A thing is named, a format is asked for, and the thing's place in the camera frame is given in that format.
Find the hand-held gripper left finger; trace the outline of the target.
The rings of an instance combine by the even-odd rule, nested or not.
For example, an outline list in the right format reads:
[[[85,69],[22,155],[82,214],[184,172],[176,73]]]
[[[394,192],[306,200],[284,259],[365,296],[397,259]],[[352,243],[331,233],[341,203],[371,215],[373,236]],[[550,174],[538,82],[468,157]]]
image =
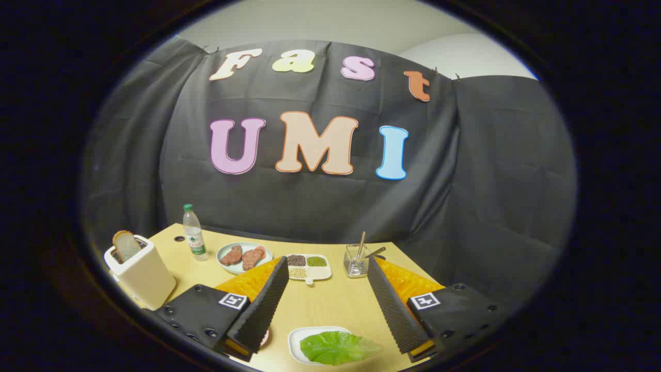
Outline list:
[[[287,257],[277,257],[215,288],[191,286],[155,310],[155,319],[208,349],[249,362],[289,280]]]

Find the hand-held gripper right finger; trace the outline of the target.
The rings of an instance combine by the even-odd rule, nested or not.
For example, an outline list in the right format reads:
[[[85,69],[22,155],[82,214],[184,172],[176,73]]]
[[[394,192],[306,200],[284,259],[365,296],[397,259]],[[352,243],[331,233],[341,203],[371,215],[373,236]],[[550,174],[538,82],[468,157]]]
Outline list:
[[[440,285],[379,257],[368,280],[400,353],[449,358],[500,327],[509,308],[465,283]]]

